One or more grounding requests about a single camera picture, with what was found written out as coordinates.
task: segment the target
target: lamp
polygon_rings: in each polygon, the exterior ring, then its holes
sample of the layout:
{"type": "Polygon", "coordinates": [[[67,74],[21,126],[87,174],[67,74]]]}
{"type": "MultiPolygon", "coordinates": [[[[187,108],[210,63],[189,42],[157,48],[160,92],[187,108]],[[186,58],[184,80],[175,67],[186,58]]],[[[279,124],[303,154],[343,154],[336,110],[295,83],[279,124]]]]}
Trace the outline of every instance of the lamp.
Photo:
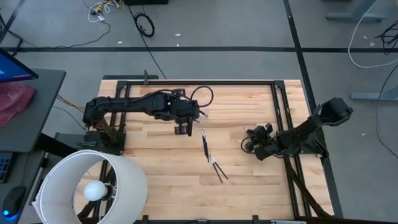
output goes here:
{"type": "Polygon", "coordinates": [[[60,161],[46,176],[33,202],[44,224],[81,224],[73,209],[73,196],[83,174],[97,162],[108,160],[116,174],[117,186],[91,181],[84,190],[88,200],[114,197],[109,212],[98,223],[132,224],[144,209],[148,185],[140,165],[121,156],[82,150],[60,161]]]}

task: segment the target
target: black desk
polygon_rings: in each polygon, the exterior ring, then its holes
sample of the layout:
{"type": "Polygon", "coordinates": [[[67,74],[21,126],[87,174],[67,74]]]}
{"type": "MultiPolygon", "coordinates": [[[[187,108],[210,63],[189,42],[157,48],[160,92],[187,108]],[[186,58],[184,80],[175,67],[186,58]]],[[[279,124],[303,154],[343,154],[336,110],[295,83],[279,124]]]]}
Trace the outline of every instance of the black desk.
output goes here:
{"type": "MultiPolygon", "coordinates": [[[[44,151],[33,150],[66,74],[60,70],[34,71],[39,74],[39,79],[24,81],[36,89],[32,101],[26,110],[16,114],[0,128],[0,151],[26,152],[18,154],[7,183],[0,184],[0,207],[8,191],[19,185],[27,189],[23,203],[25,205],[45,154],[44,151]]],[[[1,217],[0,223],[17,223],[17,220],[8,222],[1,217]]]]}

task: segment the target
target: floor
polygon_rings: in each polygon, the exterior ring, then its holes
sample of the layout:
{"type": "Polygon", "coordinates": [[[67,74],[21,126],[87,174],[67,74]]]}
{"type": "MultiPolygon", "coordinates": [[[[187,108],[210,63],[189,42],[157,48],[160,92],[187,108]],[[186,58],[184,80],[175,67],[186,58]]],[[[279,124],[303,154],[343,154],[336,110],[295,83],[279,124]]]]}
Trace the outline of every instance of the floor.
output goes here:
{"type": "MultiPolygon", "coordinates": [[[[89,5],[96,3],[85,1],[89,5]]],[[[306,51],[303,57],[315,101],[322,103],[337,96],[354,109],[353,117],[344,125],[324,128],[344,216],[398,221],[398,161],[377,140],[376,104],[353,101],[348,97],[354,91],[379,91],[394,65],[358,68],[351,63],[347,53],[322,50],[347,48],[356,25],[328,21],[325,13],[353,10],[359,1],[290,0],[289,3],[301,47],[314,51],[306,51]]],[[[4,19],[11,18],[11,30],[37,46],[84,43],[107,31],[104,24],[88,22],[88,10],[83,1],[2,0],[0,7],[4,19]]],[[[134,12],[140,10],[139,6],[133,7],[134,12]]],[[[237,52],[212,49],[153,52],[167,78],[303,80],[297,54],[280,49],[295,46],[283,1],[170,0],[168,5],[145,6],[145,10],[155,24],[155,36],[146,39],[150,47],[268,47],[267,50],[251,48],[237,52]]],[[[372,12],[383,13],[388,18],[380,23],[361,24],[353,47],[380,48],[380,40],[374,37],[397,19],[396,10],[395,0],[378,1],[372,12]]],[[[128,48],[143,47],[144,44],[127,9],[117,10],[112,6],[110,14],[104,14],[104,17],[111,24],[111,32],[93,44],[82,46],[79,52],[68,49],[27,52],[18,53],[17,58],[31,68],[67,71],[60,94],[82,106],[97,95],[103,75],[139,75],[144,69],[160,75],[147,52],[128,48]]],[[[15,47],[16,44],[17,40],[8,34],[0,46],[15,47]]],[[[395,59],[394,54],[385,56],[380,53],[354,53],[353,57],[361,65],[395,59]]],[[[393,75],[386,88],[396,82],[398,77],[393,75]]],[[[398,127],[398,120],[394,119],[398,108],[395,103],[379,103],[378,107],[381,138],[398,153],[398,139],[394,134],[398,127]]],[[[74,116],[81,116],[79,112],[67,109],[74,116]]],[[[82,133],[83,130],[63,111],[54,109],[44,132],[54,135],[55,132],[82,133]]]]}

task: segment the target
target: wooden tabletop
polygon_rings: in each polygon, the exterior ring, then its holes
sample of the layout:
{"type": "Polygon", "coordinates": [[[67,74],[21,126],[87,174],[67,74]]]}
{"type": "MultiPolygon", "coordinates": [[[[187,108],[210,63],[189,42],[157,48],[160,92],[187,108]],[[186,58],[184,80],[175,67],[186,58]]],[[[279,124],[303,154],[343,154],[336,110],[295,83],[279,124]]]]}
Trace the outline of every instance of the wooden tabletop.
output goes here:
{"type": "MultiPolygon", "coordinates": [[[[103,80],[99,96],[114,97],[116,84],[117,80],[103,80]]],[[[294,126],[297,126],[308,117],[302,85],[300,80],[285,80],[285,85],[294,126]]],[[[184,88],[190,96],[196,87],[133,86],[130,96],[142,96],[162,88],[184,88]]],[[[214,101],[205,109],[208,117],[194,123],[192,137],[174,135],[174,122],[154,120],[144,113],[127,114],[123,156],[143,167],[149,185],[142,214],[149,215],[150,220],[250,220],[253,215],[261,220],[292,219],[283,160],[269,157],[259,161],[240,148],[246,137],[243,127],[252,129],[271,123],[274,130],[277,129],[271,88],[264,85],[210,87],[214,101]],[[229,178],[223,184],[204,156],[201,130],[206,132],[209,153],[229,178]]],[[[201,89],[194,99],[203,105],[210,100],[210,92],[201,89]]],[[[283,109],[282,117],[287,129],[283,109]]],[[[300,158],[307,188],[328,213],[333,213],[320,159],[314,154],[302,154],[300,158]]],[[[98,176],[99,165],[92,168],[90,174],[98,176]]],[[[77,212],[86,203],[81,193],[91,177],[83,178],[86,179],[81,181],[75,197],[77,212]]],[[[304,215],[298,188],[296,193],[300,214],[304,215]]]]}

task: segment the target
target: computer monitor screen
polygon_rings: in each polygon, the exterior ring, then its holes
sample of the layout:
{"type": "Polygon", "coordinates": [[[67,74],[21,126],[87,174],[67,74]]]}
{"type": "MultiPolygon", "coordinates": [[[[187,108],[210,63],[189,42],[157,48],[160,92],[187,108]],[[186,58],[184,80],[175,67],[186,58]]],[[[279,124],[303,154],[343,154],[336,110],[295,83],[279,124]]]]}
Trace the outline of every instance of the computer monitor screen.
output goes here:
{"type": "Polygon", "coordinates": [[[0,83],[30,80],[39,76],[16,60],[5,50],[0,49],[0,83]]]}

